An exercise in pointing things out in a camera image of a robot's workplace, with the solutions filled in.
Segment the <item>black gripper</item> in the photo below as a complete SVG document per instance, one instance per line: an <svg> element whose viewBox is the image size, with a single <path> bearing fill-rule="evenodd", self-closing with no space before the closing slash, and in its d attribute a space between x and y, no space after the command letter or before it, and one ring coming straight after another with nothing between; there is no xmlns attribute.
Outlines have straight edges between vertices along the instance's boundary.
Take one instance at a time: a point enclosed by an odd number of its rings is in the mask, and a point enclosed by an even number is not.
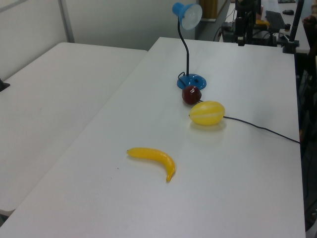
<svg viewBox="0 0 317 238"><path fill-rule="evenodd" d="M245 17L237 17L235 20L235 35L238 39L238 46L245 45L247 36L248 21Z"/></svg>

